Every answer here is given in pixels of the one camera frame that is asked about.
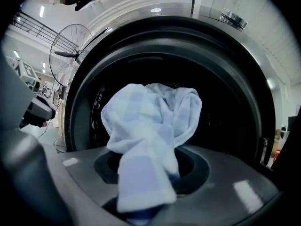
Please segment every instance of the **washing machine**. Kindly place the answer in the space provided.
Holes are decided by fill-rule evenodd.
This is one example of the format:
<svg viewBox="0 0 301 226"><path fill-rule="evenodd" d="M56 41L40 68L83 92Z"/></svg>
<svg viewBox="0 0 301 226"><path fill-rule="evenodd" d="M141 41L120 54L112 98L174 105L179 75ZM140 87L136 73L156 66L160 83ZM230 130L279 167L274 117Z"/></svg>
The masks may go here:
<svg viewBox="0 0 301 226"><path fill-rule="evenodd" d="M277 75L243 18L179 2L143 6L106 24L85 51L65 108L66 153L18 130L1 132L10 145L1 151L5 186L26 208L25 221L129 225L128 215L116 211L121 155L106 148L100 111L125 85L156 82L196 89L203 107L195 134L175 149L177 201L148 225L251 225L277 217L287 167L277 166L285 155L267 167L275 108L266 76ZM5 99L15 105L11 95L21 87L16 82ZM24 89L25 104L29 94ZM3 115L2 128L9 116L9 128L18 125L24 109L16 104L15 111ZM297 138L293 130L290 138Z"/></svg>

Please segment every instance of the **washing machine drum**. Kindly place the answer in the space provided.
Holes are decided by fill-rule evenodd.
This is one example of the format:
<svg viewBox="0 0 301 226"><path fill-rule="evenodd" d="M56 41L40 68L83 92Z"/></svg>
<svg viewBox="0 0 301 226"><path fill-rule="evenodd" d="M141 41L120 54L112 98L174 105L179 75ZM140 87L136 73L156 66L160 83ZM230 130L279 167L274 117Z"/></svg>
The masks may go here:
<svg viewBox="0 0 301 226"><path fill-rule="evenodd" d="M152 224L236 224L275 196L276 187L248 166L259 163L262 141L273 138L275 130L271 92L256 60L206 23L162 16L132 22L104 37L82 62L69 90L65 135L72 153L61 157L78 159L67 170L99 207L124 217L115 208L120 155L105 147L109 136L100 112L129 83L194 88L203 102L196 133L175 151L181 179L174 189L181 197ZM241 193L249 195L247 202Z"/></svg>

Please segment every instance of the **blue fabric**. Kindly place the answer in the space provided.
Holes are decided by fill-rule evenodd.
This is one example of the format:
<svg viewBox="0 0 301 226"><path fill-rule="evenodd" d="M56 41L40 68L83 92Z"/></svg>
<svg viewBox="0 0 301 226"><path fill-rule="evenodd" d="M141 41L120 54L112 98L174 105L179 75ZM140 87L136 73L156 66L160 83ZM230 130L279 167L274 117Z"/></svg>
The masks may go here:
<svg viewBox="0 0 301 226"><path fill-rule="evenodd" d="M162 84L128 84L103 108L102 122L110 135L107 148L123 154L118 169L119 213L176 201L170 182L180 177L174 148L194 134L201 108L196 90Z"/></svg>

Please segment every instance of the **ceiling light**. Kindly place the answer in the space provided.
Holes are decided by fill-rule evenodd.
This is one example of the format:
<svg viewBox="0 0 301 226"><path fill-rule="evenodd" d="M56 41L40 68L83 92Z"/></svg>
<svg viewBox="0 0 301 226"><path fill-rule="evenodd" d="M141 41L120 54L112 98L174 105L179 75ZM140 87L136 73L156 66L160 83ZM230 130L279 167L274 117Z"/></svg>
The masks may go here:
<svg viewBox="0 0 301 226"><path fill-rule="evenodd" d="M40 17L43 17L43 14L44 14L44 9L45 9L45 7L44 7L44 6L41 6L41 10L40 10Z"/></svg>
<svg viewBox="0 0 301 226"><path fill-rule="evenodd" d="M161 10L162 10L162 9L160 9L160 8L153 8L153 9L151 10L151 12L152 12L152 13L158 13L158 12L161 12Z"/></svg>
<svg viewBox="0 0 301 226"><path fill-rule="evenodd" d="M19 55L18 55L18 53L17 53L17 51L14 50L14 54L15 54L15 56L16 56L17 58L20 58Z"/></svg>
<svg viewBox="0 0 301 226"><path fill-rule="evenodd" d="M267 82L268 82L269 88L270 88L270 89L273 89L274 86L273 86L272 80L271 80L271 79L267 79Z"/></svg>

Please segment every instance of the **stand fan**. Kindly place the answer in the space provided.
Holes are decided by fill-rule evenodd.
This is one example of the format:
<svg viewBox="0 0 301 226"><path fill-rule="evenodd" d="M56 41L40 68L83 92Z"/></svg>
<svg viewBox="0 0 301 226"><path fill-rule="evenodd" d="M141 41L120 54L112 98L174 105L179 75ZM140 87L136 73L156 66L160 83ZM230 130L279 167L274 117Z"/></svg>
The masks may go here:
<svg viewBox="0 0 301 226"><path fill-rule="evenodd" d="M49 65L55 80L67 87L86 56L84 45L91 40L92 34L83 25L72 24L56 36L51 45Z"/></svg>

